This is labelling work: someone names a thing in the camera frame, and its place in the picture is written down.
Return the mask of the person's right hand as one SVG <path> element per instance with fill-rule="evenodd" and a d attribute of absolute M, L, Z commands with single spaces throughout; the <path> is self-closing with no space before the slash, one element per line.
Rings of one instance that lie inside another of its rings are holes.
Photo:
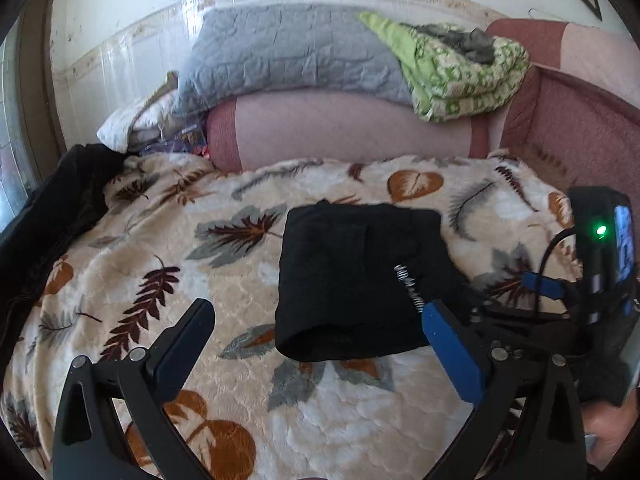
<path fill-rule="evenodd" d="M 587 462 L 599 470 L 605 470 L 628 437 L 638 416 L 637 389 L 634 389 L 622 406 L 605 401 L 585 405 L 582 408 L 584 431 L 596 436 L 596 443 L 587 453 Z"/>

